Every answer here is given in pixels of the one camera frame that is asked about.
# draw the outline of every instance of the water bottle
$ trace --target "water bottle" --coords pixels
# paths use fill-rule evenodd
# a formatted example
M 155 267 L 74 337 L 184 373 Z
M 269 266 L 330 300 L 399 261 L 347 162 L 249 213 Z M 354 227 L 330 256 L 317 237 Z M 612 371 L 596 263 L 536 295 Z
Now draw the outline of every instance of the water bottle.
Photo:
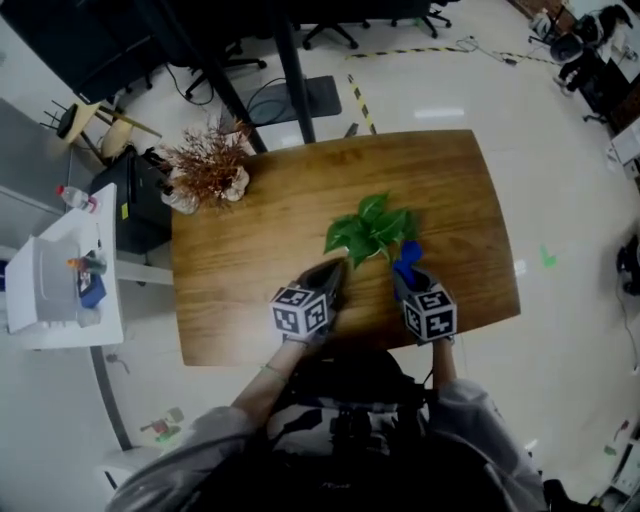
M 98 209 L 98 201 L 95 197 L 75 187 L 64 187 L 60 185 L 56 189 L 56 194 L 72 208 L 78 208 L 79 210 L 89 213 L 94 213 Z

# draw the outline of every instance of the black pole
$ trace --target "black pole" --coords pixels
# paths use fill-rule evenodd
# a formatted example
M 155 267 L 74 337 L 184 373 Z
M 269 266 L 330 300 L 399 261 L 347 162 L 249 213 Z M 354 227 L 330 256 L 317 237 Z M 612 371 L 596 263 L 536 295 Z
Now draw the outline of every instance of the black pole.
M 313 130 L 313 120 L 311 119 L 311 110 L 309 109 L 307 84 L 305 83 L 304 76 L 302 76 L 298 50 L 293 44 L 293 32 L 291 31 L 289 17 L 282 7 L 281 0 L 265 0 L 265 6 L 269 16 L 271 30 L 273 30 L 273 37 L 278 46 L 284 76 L 287 79 L 287 88 L 291 96 L 291 104 L 298 116 L 302 139 L 305 144 L 311 144 L 316 141 L 316 134 Z
M 244 107 L 240 96 L 231 85 L 229 78 L 224 72 L 224 68 L 218 62 L 218 59 L 212 52 L 202 52 L 197 44 L 189 37 L 189 34 L 180 24 L 180 20 L 175 15 L 174 10 L 169 5 L 168 0 L 161 0 L 162 6 L 165 8 L 168 16 L 173 21 L 178 34 L 182 38 L 183 42 L 187 45 L 194 58 L 198 61 L 202 74 L 207 78 L 209 83 L 213 85 L 213 88 L 220 95 L 220 99 L 224 102 L 229 109 L 229 113 L 236 119 L 240 119 L 244 124 L 251 126 L 251 116 Z M 256 153 L 266 153 L 267 146 L 265 146 L 258 130 L 253 129 L 249 133 L 249 144 Z

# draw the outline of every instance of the dried plant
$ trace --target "dried plant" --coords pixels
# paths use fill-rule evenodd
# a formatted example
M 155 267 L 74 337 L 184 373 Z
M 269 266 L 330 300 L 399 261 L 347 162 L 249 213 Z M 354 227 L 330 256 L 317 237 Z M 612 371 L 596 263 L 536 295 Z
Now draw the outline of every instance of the dried plant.
M 181 146 L 162 148 L 168 165 L 181 171 L 171 185 L 182 194 L 197 197 L 200 204 L 221 206 L 222 193 L 248 156 L 245 142 L 250 130 L 237 122 L 233 133 L 227 134 L 220 121 L 217 125 L 207 122 L 205 130 L 186 129 Z

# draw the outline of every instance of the floor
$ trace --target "floor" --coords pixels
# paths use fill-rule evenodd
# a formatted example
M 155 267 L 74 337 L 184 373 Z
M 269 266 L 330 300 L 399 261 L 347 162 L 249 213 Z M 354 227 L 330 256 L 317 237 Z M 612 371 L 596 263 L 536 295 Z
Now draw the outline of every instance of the floor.
M 526 54 L 525 18 L 506 0 L 463 1 L 447 7 L 453 21 L 437 41 L 421 23 L 372 22 L 369 30 L 348 26 L 358 53 L 450 46 L 473 35 L 487 50 Z M 300 42 L 303 32 L 296 35 Z M 605 128 L 585 124 L 581 97 L 565 98 L 551 81 L 558 68 L 525 60 L 515 68 L 490 55 L 409 53 L 364 59 L 332 34 L 319 36 L 312 51 L 300 50 L 309 76 L 331 74 L 343 111 L 314 120 L 317 139 L 341 138 L 353 122 L 366 124 L 353 97 L 351 74 L 364 95 L 378 132 L 470 128 L 475 132 L 500 199 L 511 240 L 522 314 L 457 337 L 461 376 L 481 383 L 547 477 L 560 477 L 570 495 L 589 499 L 611 477 L 616 460 L 605 455 L 625 419 L 635 421 L 640 398 L 632 375 L 634 355 L 616 299 L 615 253 L 635 228 L 640 195 L 633 182 L 604 163 Z M 282 76 L 272 41 L 244 43 L 245 56 L 261 55 L 268 68 L 244 68 L 230 77 L 238 90 Z M 534 54 L 548 58 L 545 49 Z M 174 69 L 181 90 L 192 78 Z M 194 101 L 209 98 L 206 85 Z M 186 103 L 166 70 L 154 88 L 133 99 L 128 112 L 177 144 L 189 126 L 202 126 L 220 112 L 218 98 L 206 107 Z M 301 144 L 297 123 L 260 128 L 269 149 Z M 157 145 L 138 133 L 139 149 Z M 541 250 L 552 258 L 541 256 Z M 170 265 L 169 250 L 152 255 Z M 180 354 L 173 294 L 154 285 L 123 283 L 130 319 L 126 343 L 113 350 L 128 366 L 108 365 L 114 393 L 134 444 L 155 443 L 140 427 L 180 407 L 193 420 L 210 407 L 229 404 L 256 367 L 185 367 Z M 640 334 L 640 302 L 624 299 L 629 327 Z M 423 379 L 431 349 L 404 348 L 393 355 L 404 370 Z M 180 434 L 170 440 L 171 446 Z

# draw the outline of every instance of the table leg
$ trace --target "table leg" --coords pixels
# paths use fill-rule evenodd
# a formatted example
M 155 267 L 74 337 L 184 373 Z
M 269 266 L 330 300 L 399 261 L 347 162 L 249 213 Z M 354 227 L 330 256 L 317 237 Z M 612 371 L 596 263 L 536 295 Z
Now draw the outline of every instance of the table leg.
M 173 272 L 164 268 L 147 267 L 137 263 L 116 260 L 116 277 L 123 281 L 140 281 L 173 285 Z
M 207 77 L 211 85 L 213 85 L 213 88 L 227 106 L 227 109 L 229 109 L 229 113 L 234 118 L 240 119 L 244 124 L 251 126 L 253 124 L 251 122 L 251 116 L 242 103 L 240 96 L 238 96 L 238 93 L 233 88 L 233 85 L 231 85 L 224 68 L 220 65 L 218 59 L 216 59 L 215 52 L 211 51 L 209 46 L 198 44 L 192 38 L 189 30 L 180 22 L 180 17 L 176 16 L 175 10 L 171 5 L 175 2 L 171 2 L 170 0 L 157 0 L 157 2 L 154 3 L 158 3 L 164 8 L 169 23 L 176 30 L 179 39 L 182 40 L 181 42 L 189 48 L 195 61 L 202 69 L 202 73 Z M 267 146 L 265 146 L 257 129 L 251 130 L 248 138 L 249 144 L 251 144 L 251 147 L 256 153 L 267 152 Z
M 87 146 L 89 146 L 89 149 L 91 150 L 91 152 L 96 155 L 96 157 L 98 157 L 98 160 L 100 160 L 100 163 L 102 165 L 104 165 L 105 167 L 108 166 L 107 162 L 105 162 L 104 158 L 102 158 L 102 153 L 100 153 L 100 150 L 96 147 L 96 145 L 91 141 L 91 139 L 87 136 L 86 133 L 84 132 L 80 132 L 80 137 L 82 137 L 82 140 L 85 141 L 87 143 Z
M 316 134 L 313 130 L 313 120 L 309 108 L 307 84 L 300 68 L 298 50 L 293 44 L 293 32 L 289 17 L 282 6 L 282 0 L 266 0 L 266 7 L 273 37 L 278 46 L 284 76 L 287 78 L 291 104 L 298 117 L 302 139 L 305 144 L 311 144 L 316 141 Z
M 145 131 L 147 133 L 150 133 L 151 135 L 155 135 L 156 137 L 162 137 L 161 133 L 158 133 L 157 131 L 152 130 L 148 126 L 145 126 L 142 123 L 139 123 L 138 121 L 134 121 L 130 117 L 124 116 L 124 115 L 120 114 L 119 112 L 116 112 L 115 110 L 111 110 L 110 108 L 104 107 L 102 105 L 100 105 L 99 109 L 102 112 L 105 112 L 106 114 L 109 114 L 109 115 L 115 117 L 116 119 L 120 119 L 120 120 L 124 121 L 125 123 L 129 123 L 131 126 L 135 126 L 136 128 L 140 128 L 141 130 L 143 130 L 143 131 Z

